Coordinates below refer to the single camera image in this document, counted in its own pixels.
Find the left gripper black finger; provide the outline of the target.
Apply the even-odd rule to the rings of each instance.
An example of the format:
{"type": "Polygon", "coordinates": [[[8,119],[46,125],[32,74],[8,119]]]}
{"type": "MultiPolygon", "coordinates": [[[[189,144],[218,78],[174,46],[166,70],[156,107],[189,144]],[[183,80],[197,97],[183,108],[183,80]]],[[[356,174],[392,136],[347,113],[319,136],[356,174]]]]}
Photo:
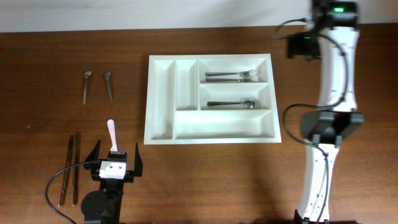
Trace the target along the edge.
{"type": "Polygon", "coordinates": [[[139,146],[138,143],[136,143],[136,148],[135,148],[135,156],[134,156],[134,176],[135,177],[142,177],[143,173],[143,161],[139,152],[139,146]]]}
{"type": "Polygon", "coordinates": [[[97,169],[100,166],[101,161],[98,160],[100,147],[101,147],[101,141],[97,140],[93,150],[87,155],[86,159],[84,160],[85,164],[83,165],[83,167],[86,170],[97,169]]]}

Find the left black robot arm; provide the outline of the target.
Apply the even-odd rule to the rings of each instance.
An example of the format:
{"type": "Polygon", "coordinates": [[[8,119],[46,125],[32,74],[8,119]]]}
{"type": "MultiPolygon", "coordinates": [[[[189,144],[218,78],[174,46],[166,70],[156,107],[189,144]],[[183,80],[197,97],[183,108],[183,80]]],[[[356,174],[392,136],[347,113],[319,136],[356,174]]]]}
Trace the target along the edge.
{"type": "Polygon", "coordinates": [[[127,153],[110,151],[105,159],[100,159],[101,141],[84,160],[84,168],[90,171],[91,178],[99,182],[99,189],[88,193],[81,202],[84,223],[119,223],[124,184],[133,183],[135,177],[142,176],[143,162],[139,147],[135,147],[134,170],[127,170],[127,153]]]}

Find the metal fork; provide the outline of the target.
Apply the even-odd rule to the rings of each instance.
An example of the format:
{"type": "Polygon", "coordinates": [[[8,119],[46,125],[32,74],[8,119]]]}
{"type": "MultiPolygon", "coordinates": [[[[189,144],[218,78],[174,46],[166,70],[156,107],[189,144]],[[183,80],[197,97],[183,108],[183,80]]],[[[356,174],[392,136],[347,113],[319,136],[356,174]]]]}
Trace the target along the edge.
{"type": "Polygon", "coordinates": [[[258,77],[254,78],[211,78],[206,77],[207,83],[249,83],[249,82],[259,82],[258,77]]]}
{"type": "Polygon", "coordinates": [[[257,70],[249,70],[243,72],[205,72],[206,77],[218,77],[218,76],[225,76],[225,75],[237,75],[242,78],[253,77],[258,75],[257,70]]]}

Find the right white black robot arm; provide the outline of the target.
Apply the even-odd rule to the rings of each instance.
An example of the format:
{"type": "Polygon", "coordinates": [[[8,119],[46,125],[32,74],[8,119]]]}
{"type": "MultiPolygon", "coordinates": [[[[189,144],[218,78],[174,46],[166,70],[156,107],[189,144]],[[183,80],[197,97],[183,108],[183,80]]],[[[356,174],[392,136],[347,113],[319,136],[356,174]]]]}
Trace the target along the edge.
{"type": "Polygon", "coordinates": [[[291,34],[287,57],[322,61],[320,96],[300,121],[306,165],[302,199],[294,223],[329,223],[328,199],[335,159],[342,142],[363,123],[354,93],[354,63],[359,39],[356,1],[312,1],[304,32],[291,34]]]}

